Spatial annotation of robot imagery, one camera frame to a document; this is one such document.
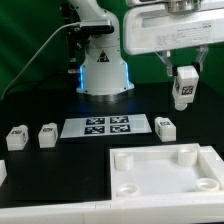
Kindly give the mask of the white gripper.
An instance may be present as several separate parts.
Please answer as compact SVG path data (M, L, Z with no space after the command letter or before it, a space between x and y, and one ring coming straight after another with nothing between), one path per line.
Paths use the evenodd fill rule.
M123 42L130 55L157 52L169 77L173 64L168 50L200 45L195 68L202 72L209 52L205 44L224 42L224 5L188 14L169 14L165 5L133 8L124 17Z

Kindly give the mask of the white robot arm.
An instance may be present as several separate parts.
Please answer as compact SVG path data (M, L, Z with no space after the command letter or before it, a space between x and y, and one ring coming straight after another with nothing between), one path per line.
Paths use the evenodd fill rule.
M125 0L123 21L97 0L68 0L90 35L80 66L77 91L111 100L134 88L121 50L130 55L157 53L176 82L196 84L208 46L224 42L224 0Z

